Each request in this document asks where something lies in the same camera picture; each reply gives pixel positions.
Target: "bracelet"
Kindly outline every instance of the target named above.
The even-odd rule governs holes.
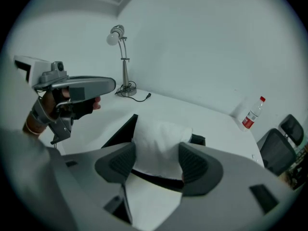
[[[40,134],[43,132],[43,131],[40,132],[40,133],[35,133],[35,132],[33,132],[33,131],[29,128],[27,120],[26,120],[26,122],[25,122],[25,125],[26,125],[26,128],[29,130],[29,132],[31,132],[31,133],[33,133],[33,134],[35,134],[35,135],[40,135]]]

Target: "white cloth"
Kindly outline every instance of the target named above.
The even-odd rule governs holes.
[[[136,144],[134,170],[181,180],[179,143],[189,142],[192,131],[192,128],[139,115],[132,140]]]

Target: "desk lamp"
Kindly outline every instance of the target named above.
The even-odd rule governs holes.
[[[121,60],[123,61],[123,85],[116,91],[116,94],[118,94],[120,97],[131,97],[137,93],[136,83],[128,80],[126,60],[129,62],[129,58],[127,58],[125,46],[126,39],[127,37],[124,37],[124,27],[122,25],[114,26],[110,30],[110,34],[106,39],[109,45],[119,44],[121,51]],[[123,57],[121,42],[124,46],[125,57]]]

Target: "white desk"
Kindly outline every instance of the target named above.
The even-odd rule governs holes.
[[[143,100],[148,92],[138,90],[134,96]],[[102,96],[102,108],[75,121],[71,138],[58,143],[62,154],[73,154],[100,149],[133,114],[182,124],[193,128],[193,133],[205,137],[208,147],[258,160],[262,158],[251,132],[242,132],[232,117],[191,103],[152,93],[145,102],[118,97],[112,93]],[[40,139],[50,145],[53,135],[46,131]],[[181,194],[153,185],[130,175],[127,196],[133,226],[151,231],[164,221],[179,205]]]

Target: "red bottle label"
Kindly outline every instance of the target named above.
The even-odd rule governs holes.
[[[249,112],[242,124],[245,128],[251,128],[251,126],[255,123],[257,116],[255,116],[252,112]]]

